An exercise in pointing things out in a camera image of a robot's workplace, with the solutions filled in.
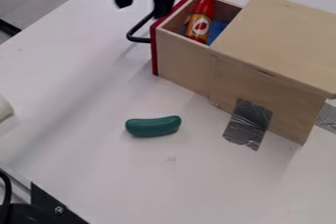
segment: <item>blue object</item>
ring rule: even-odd
[[[220,23],[218,21],[213,21],[209,36],[207,37],[206,45],[211,45],[211,43],[218,37],[218,35],[228,26],[229,24]]]

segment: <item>cable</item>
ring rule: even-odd
[[[2,202],[2,207],[0,209],[0,224],[6,224],[6,220],[8,219],[9,209],[11,205],[12,198],[12,184],[7,174],[3,171],[0,171],[0,178],[5,183],[5,196]]]

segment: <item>white tabletop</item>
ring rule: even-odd
[[[336,0],[293,1],[336,14]],[[71,0],[0,46],[0,93],[16,110],[1,160],[92,224],[334,224],[336,136],[314,127],[301,147],[267,132],[258,152],[224,140],[230,115],[153,76],[149,46],[126,40],[151,9]],[[173,114],[172,136],[124,130]]]

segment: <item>bottle label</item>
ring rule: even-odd
[[[189,20],[187,37],[198,37],[203,41],[206,41],[210,26],[211,19],[208,16],[202,14],[194,14]]]

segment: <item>wooden box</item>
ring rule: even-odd
[[[304,143],[336,97],[336,16],[285,0],[214,0],[215,20],[230,24],[207,46],[181,35],[197,1],[151,27],[153,73],[230,113],[238,98],[262,106],[270,131]]]

